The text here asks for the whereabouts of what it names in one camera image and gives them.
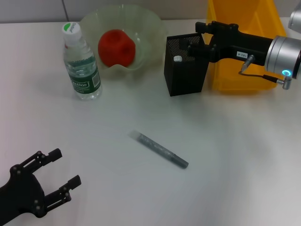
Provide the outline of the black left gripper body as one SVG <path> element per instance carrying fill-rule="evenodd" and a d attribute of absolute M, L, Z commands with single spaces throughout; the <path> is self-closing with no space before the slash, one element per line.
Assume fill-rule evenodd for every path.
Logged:
<path fill-rule="evenodd" d="M 21 214 L 46 215 L 44 191 L 37 178 L 21 165 L 10 169 L 8 182 L 0 188 L 0 222 L 8 223 Z"/>

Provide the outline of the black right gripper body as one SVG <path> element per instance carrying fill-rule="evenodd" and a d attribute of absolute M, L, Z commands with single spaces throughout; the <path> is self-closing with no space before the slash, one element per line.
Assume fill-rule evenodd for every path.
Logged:
<path fill-rule="evenodd" d="M 240 32 L 238 25 L 235 24 L 234 35 L 212 35 L 209 45 L 215 47 L 213 63 L 226 58 L 245 61 L 246 57 L 241 55 L 247 54 L 247 56 L 254 56 L 254 64 L 264 66 L 272 41 L 271 38 Z"/>

